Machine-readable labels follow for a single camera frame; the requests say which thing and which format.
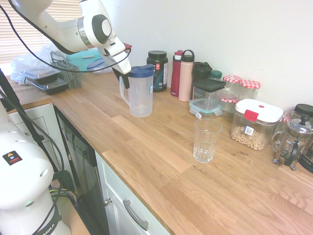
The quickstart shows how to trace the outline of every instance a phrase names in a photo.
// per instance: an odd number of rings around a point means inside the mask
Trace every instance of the dishwasher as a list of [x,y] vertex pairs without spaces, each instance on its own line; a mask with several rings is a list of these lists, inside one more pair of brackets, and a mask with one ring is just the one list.
[[78,213],[91,235],[110,235],[95,151],[55,107],[73,173]]

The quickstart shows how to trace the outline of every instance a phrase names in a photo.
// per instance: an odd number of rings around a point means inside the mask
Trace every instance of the red gingham lid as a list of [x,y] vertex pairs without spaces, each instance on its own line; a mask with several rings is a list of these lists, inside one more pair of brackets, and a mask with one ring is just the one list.
[[241,82],[242,78],[236,75],[226,75],[223,77],[223,80],[225,82],[239,83]]
[[220,97],[221,101],[227,102],[227,103],[237,103],[238,100],[236,98],[227,99],[227,97]]
[[261,83],[257,81],[253,81],[253,80],[242,80],[240,84],[243,87],[253,88],[253,89],[259,89],[261,87]]

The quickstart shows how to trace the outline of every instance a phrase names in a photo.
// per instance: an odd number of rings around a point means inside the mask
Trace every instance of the red water bottle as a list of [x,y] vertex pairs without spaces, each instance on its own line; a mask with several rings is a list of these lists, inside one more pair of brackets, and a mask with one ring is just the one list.
[[183,51],[178,50],[173,56],[173,72],[171,83],[171,95],[178,96],[179,93],[179,77],[180,77],[180,62]]

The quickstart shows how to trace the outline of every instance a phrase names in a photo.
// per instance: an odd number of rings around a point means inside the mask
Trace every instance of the butcher block counter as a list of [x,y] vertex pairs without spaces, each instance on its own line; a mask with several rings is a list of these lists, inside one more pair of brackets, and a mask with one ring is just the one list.
[[153,112],[134,117],[112,73],[84,74],[81,88],[45,95],[11,82],[25,107],[53,102],[173,235],[311,235],[313,174],[273,164],[223,130],[210,163],[193,157],[188,102],[154,93]]

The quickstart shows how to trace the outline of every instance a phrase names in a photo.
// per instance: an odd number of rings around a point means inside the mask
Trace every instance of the white cabinet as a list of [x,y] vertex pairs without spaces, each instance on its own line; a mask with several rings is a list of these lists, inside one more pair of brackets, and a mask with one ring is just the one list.
[[111,235],[169,235],[109,165],[96,153]]
[[[65,147],[63,144],[60,128],[58,125],[58,121],[56,119],[56,115],[54,112],[54,108],[52,104],[46,104],[38,107],[34,107],[31,109],[26,109],[25,110],[26,114],[37,124],[42,128],[53,140],[54,142],[58,145],[61,154],[63,156],[63,161],[64,161],[64,169],[67,170],[72,178],[72,172],[70,169],[69,161],[67,158],[67,154],[65,151]],[[21,119],[20,115],[15,112],[15,113],[10,113],[9,114],[13,122],[17,125],[17,127],[24,132],[27,136],[29,136],[31,139],[31,134],[29,130],[27,129],[26,125],[24,124],[23,120]],[[43,135],[37,128],[35,128],[38,134]],[[57,166],[57,168],[60,170],[61,169],[61,157],[55,147],[52,145],[51,141],[44,136],[43,144],[46,147],[49,155],[51,156],[53,162]]]

